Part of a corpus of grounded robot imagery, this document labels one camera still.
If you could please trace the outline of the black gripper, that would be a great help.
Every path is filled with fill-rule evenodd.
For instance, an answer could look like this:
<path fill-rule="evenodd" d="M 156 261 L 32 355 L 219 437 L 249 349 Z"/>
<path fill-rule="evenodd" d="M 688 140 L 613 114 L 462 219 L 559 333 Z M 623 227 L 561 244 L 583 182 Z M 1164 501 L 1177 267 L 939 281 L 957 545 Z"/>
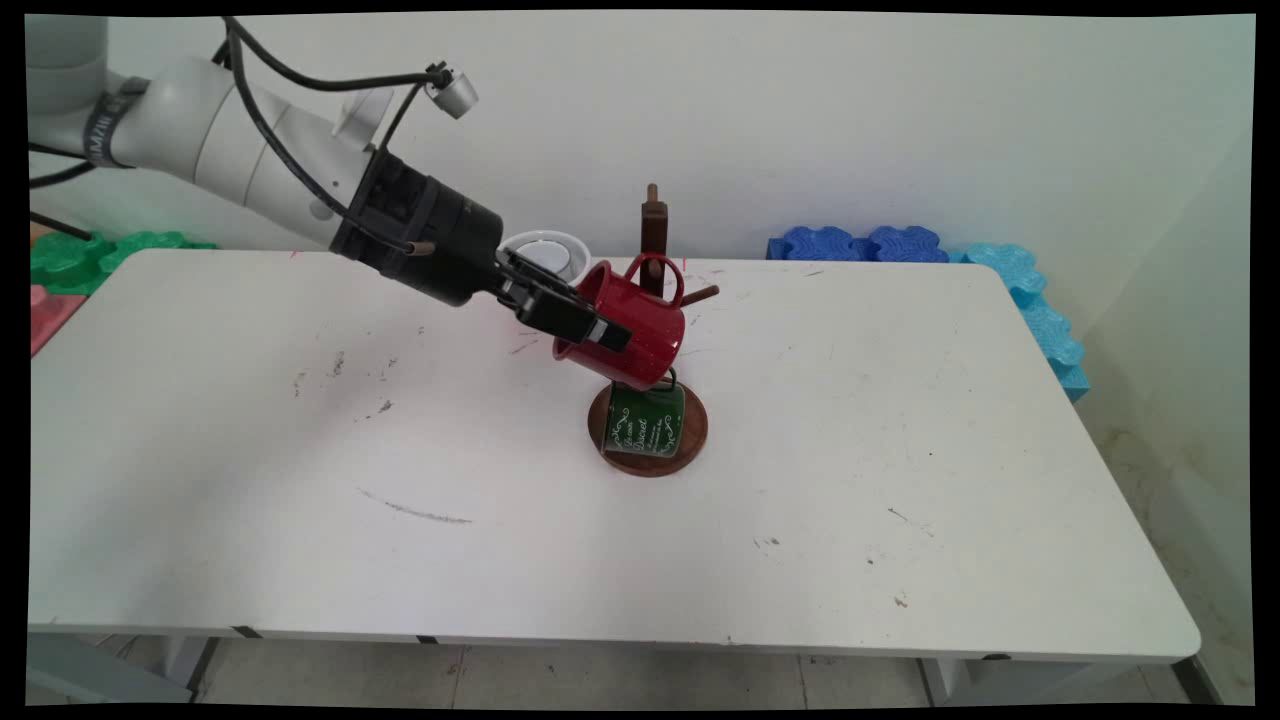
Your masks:
<path fill-rule="evenodd" d="M 494 211 L 385 149 L 372 154 L 349 210 L 361 224 L 342 222 L 330 252 L 387 279 L 454 307 L 495 290 L 521 324 L 572 345 L 622 352 L 632 338 L 556 273 L 497 250 L 503 223 Z"/>

